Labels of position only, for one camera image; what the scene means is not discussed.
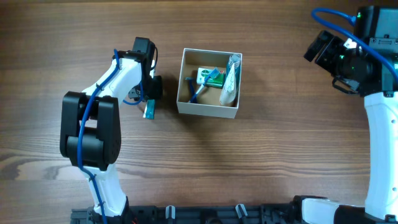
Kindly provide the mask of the white lotion tube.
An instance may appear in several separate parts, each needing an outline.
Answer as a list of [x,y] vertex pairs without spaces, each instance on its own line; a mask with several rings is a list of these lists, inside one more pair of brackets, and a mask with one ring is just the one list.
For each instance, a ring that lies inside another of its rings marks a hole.
[[220,104],[222,106],[231,106],[234,102],[235,97],[236,97],[236,75],[233,63],[226,77],[223,89],[221,91]]

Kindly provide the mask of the teal toothpaste tube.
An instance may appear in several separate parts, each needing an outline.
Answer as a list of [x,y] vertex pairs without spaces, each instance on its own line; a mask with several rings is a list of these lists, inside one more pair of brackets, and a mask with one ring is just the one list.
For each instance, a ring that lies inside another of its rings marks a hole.
[[154,119],[155,115],[155,100],[147,100],[146,107],[144,109],[143,118]]

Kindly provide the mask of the blue white toothbrush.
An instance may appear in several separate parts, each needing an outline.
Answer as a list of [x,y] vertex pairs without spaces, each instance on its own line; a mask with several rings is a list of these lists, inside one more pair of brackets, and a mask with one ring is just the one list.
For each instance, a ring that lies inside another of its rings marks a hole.
[[199,87],[199,89],[195,92],[195,94],[191,97],[189,103],[194,103],[196,100],[197,96],[202,92],[202,90],[205,88],[206,83],[208,82],[209,79],[211,78],[216,78],[220,74],[220,71],[217,67],[215,67],[209,74],[208,76],[204,79],[203,83]]

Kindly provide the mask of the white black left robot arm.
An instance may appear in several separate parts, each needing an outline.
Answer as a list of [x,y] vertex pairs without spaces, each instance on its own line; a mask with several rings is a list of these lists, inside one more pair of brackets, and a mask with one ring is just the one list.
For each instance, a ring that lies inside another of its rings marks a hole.
[[132,223],[134,213],[116,169],[121,150],[119,107],[154,103],[163,94],[155,75],[158,50],[150,39],[136,37],[131,50],[115,50],[110,68],[81,92],[69,91],[62,100],[60,153],[79,168],[93,197],[95,223]]

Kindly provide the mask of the blue mouthwash bottle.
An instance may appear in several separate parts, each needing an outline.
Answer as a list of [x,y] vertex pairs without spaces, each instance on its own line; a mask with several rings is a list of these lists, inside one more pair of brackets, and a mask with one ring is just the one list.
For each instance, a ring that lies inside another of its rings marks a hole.
[[226,67],[226,73],[229,74],[229,71],[234,67],[235,71],[235,78],[236,78],[236,89],[239,88],[239,82],[240,82],[240,75],[241,75],[241,59],[242,56],[241,54],[232,54],[229,57],[227,67]]

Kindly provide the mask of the green white soap pack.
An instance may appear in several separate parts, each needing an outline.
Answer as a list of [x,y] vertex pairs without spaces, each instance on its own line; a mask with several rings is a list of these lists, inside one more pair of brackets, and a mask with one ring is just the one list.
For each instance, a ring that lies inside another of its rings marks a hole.
[[[212,71],[213,69],[209,68],[199,68],[197,70],[197,79],[196,79],[197,85],[202,85]],[[217,76],[210,77],[209,79],[207,79],[205,86],[214,87],[214,88],[223,88],[225,78],[226,78],[225,71],[220,70]]]

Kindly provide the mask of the blue disposable razor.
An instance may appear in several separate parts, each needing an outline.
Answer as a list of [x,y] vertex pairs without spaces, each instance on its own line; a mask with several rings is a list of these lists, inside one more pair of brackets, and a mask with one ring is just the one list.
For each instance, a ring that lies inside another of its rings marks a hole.
[[188,89],[189,89],[190,94],[191,94],[190,102],[191,103],[197,103],[197,99],[196,99],[196,96],[195,96],[195,89],[194,89],[194,86],[193,86],[194,79],[191,78],[191,77],[186,77],[185,80],[188,82]]

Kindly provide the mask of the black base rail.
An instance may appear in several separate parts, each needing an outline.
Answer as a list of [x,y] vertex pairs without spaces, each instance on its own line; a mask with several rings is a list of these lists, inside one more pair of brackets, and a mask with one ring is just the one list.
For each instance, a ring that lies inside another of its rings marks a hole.
[[130,206],[123,214],[108,217],[108,223],[397,223],[397,216],[376,218],[364,208],[339,205],[331,215],[321,215],[321,220],[304,217],[299,205],[263,204],[235,207],[156,207]]

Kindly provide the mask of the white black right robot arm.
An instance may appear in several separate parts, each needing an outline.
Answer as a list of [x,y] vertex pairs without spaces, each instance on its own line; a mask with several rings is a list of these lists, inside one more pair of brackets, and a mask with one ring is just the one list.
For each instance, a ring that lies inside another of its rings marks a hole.
[[326,27],[304,57],[328,71],[335,89],[364,100],[370,134],[369,188],[363,207],[296,196],[305,223],[397,223],[397,8],[360,7],[354,16],[315,8]]

